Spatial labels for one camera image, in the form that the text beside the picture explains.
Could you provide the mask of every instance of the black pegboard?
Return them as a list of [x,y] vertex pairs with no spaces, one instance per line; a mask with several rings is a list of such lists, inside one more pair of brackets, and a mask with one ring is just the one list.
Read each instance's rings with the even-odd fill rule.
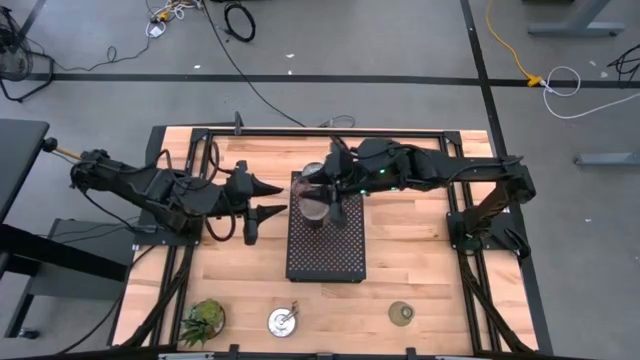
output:
[[[292,173],[291,183],[299,172]],[[291,193],[287,239],[287,279],[300,282],[359,283],[367,278],[362,196],[342,201],[347,225],[328,223],[319,229],[307,225]]]

